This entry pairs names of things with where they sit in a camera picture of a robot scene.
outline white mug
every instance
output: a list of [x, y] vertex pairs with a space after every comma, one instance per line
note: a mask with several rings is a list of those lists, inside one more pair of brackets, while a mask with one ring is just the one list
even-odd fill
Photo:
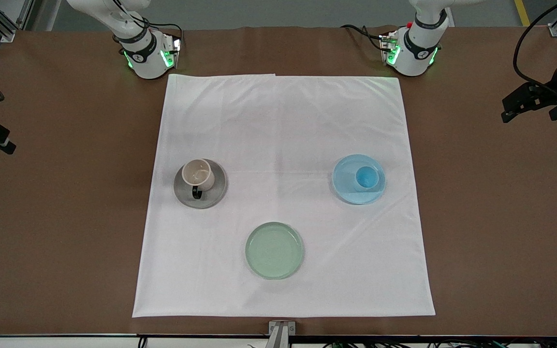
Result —
[[195, 200], [200, 200], [204, 191], [209, 190], [214, 185], [214, 173], [210, 163], [204, 159], [192, 160], [182, 168], [182, 178], [184, 182], [192, 186], [192, 196]]

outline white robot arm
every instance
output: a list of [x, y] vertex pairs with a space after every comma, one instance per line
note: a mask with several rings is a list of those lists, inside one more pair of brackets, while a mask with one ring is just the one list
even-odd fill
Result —
[[440, 38], [448, 27], [445, 8], [454, 5], [478, 4], [484, 0], [409, 0], [416, 9], [411, 27], [390, 33], [386, 42], [384, 62], [407, 76], [424, 73], [438, 52]]
[[77, 11], [107, 26], [124, 48], [128, 66], [143, 79], [161, 77], [173, 68], [179, 55], [179, 39], [152, 29], [136, 11], [150, 0], [68, 0]]

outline blue plate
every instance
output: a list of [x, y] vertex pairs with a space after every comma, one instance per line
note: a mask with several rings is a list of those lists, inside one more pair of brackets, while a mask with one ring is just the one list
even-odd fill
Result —
[[371, 157], [349, 155], [334, 167], [332, 185], [342, 200], [369, 204], [384, 194], [386, 176], [382, 166]]

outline cup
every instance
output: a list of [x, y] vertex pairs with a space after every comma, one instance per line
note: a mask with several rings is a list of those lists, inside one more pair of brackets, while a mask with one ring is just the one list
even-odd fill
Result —
[[195, 200], [200, 200], [204, 191], [209, 190], [214, 185], [214, 173], [210, 163], [204, 159], [192, 160], [182, 168], [182, 178], [184, 182], [192, 186], [192, 196]]
[[375, 188], [380, 182], [380, 174], [378, 171], [369, 166], [364, 166], [356, 170], [354, 177], [354, 189], [358, 192], [367, 192]]

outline green plate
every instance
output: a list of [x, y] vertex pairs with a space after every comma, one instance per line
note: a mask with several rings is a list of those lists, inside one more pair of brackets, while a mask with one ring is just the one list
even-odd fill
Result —
[[246, 241], [246, 261], [265, 279], [285, 279], [293, 275], [304, 253], [300, 235], [285, 223], [264, 223], [252, 231]]

